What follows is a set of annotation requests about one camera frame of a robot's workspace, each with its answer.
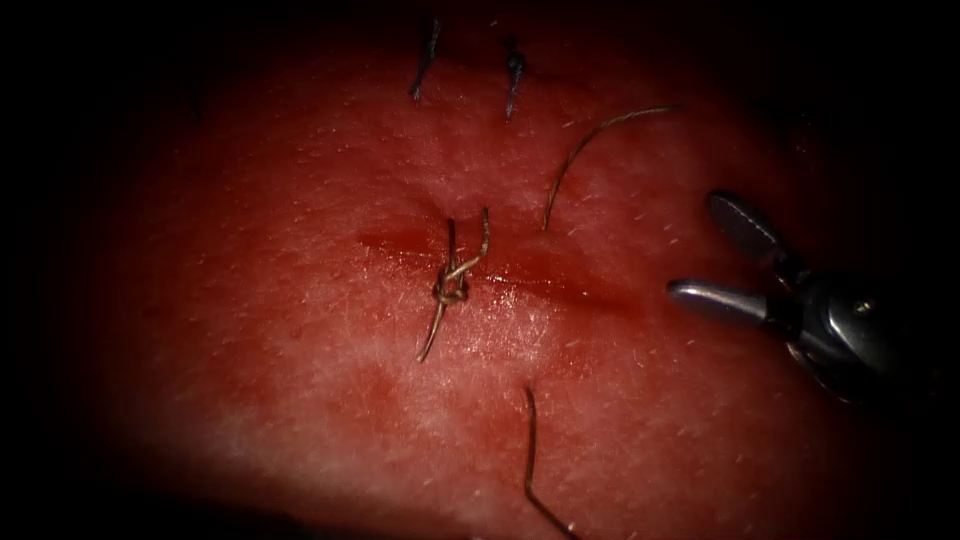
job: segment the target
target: skin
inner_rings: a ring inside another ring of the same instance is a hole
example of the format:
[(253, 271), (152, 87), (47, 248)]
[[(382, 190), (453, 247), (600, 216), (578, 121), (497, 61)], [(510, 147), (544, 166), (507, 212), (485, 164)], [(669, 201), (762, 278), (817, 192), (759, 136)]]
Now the skin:
[[(907, 473), (889, 426), (781, 343), (664, 294), (677, 277), (777, 291), (709, 222), (714, 187), (767, 210), (815, 268), (899, 277), (869, 236), (895, 225), (847, 221), (862, 163), (827, 152), (815, 124), (758, 112), (761, 94), (829, 99), (818, 74), (797, 60), (750, 94), (749, 32), (721, 46), (671, 34), (662, 13), (499, 11), (444, 18), (414, 103), (414, 15), (257, 39), (225, 24), (194, 42), (199, 123), (157, 68), (100, 134), (123, 158), (89, 169), (99, 189), (50, 256), (69, 279), (51, 286), (48, 329), (71, 354), (41, 391), (103, 473), (313, 526), (558, 538), (523, 495), (530, 385), (535, 489), (583, 538), (897, 523)], [(508, 31), (528, 61), (509, 123)], [(718, 76), (735, 53), (741, 69)], [(539, 230), (580, 137), (673, 103), (591, 142)], [(468, 259), (485, 205), (489, 254), (418, 364), (446, 219)]]

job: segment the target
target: suture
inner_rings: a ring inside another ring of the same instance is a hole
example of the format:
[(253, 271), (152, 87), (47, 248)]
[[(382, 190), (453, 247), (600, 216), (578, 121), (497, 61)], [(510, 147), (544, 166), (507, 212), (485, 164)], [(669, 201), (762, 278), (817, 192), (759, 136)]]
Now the suture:
[(507, 94), (507, 120), (513, 114), (513, 100), (517, 95), (517, 86), (520, 84), (520, 77), (527, 68), (527, 59), (517, 49), (517, 38), (513, 35), (507, 37), (503, 42), (507, 48), (507, 71), (510, 73), (510, 90)]
[(573, 532), (573, 523), (564, 523), (560, 518), (547, 508), (547, 505), (537, 497), (533, 492), (533, 465), (537, 457), (537, 402), (533, 398), (533, 388), (527, 386), (527, 410), (530, 412), (530, 446), (527, 448), (527, 470), (523, 480), (523, 492), (527, 496), (530, 504), (536, 508), (543, 517), (547, 518), (558, 531), (571, 540), (580, 540), (580, 537)]
[(443, 319), (447, 307), (467, 299), (467, 284), (464, 281), (467, 270), (476, 266), (487, 256), (487, 250), (490, 249), (490, 209), (486, 206), (483, 207), (483, 237), (480, 243), (480, 252), (459, 266), (457, 265), (456, 223), (452, 219), (448, 219), (447, 228), (450, 236), (447, 265), (440, 270), (437, 282), (433, 286), (433, 296), (437, 299), (437, 309), (433, 314), (433, 322), (430, 324), (427, 342), (420, 354), (417, 355), (417, 362), (420, 363), (427, 359), (427, 354), (433, 347), (433, 341), (437, 337), (437, 329), (440, 328), (440, 320)]
[(679, 105), (665, 105), (661, 107), (650, 107), (647, 109), (639, 109), (627, 114), (617, 116), (616, 118), (611, 118), (606, 122), (601, 123), (597, 127), (593, 128), (590, 133), (587, 133), (585, 137), (580, 139), (580, 142), (577, 143), (577, 146), (573, 148), (573, 151), (570, 152), (570, 155), (567, 157), (567, 161), (563, 164), (563, 167), (560, 168), (560, 173), (557, 174), (556, 180), (553, 181), (553, 186), (550, 188), (550, 194), (547, 196), (547, 209), (543, 214), (543, 226), (541, 230), (547, 230), (547, 226), (550, 224), (550, 212), (553, 210), (553, 201), (557, 198), (557, 190), (560, 189), (560, 181), (563, 180), (563, 176), (567, 173), (567, 169), (570, 168), (570, 165), (573, 163), (573, 158), (577, 157), (577, 154), (583, 150), (583, 147), (587, 145), (594, 137), (596, 137), (604, 129), (621, 122), (626, 122), (631, 118), (636, 118), (638, 116), (645, 116), (648, 114), (669, 112), (680, 109)]
[(417, 68), (417, 78), (410, 85), (408, 93), (413, 96), (414, 101), (420, 101), (420, 85), (423, 83), (423, 76), (427, 73), (427, 68), (437, 57), (437, 38), (440, 37), (440, 19), (434, 17), (430, 20), (429, 26), (424, 22), (422, 43), (420, 48), (420, 65)]

